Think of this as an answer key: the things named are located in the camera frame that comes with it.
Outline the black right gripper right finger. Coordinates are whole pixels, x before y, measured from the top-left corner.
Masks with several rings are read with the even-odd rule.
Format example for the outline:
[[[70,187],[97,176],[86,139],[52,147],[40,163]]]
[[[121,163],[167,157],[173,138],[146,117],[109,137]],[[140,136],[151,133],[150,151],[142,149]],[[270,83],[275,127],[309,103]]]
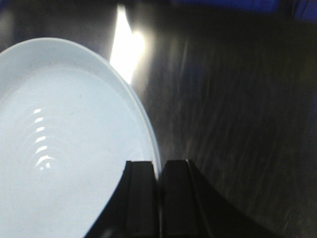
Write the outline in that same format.
[[[165,238],[273,238],[224,199],[188,160],[169,160],[161,174]]]

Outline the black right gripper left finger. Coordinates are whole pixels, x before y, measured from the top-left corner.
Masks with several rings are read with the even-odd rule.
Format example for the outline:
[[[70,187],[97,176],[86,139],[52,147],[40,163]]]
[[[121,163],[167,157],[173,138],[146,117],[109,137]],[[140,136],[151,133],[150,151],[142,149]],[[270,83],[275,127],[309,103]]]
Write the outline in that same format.
[[[89,238],[157,238],[157,182],[150,161],[127,161],[110,200],[88,231]]]

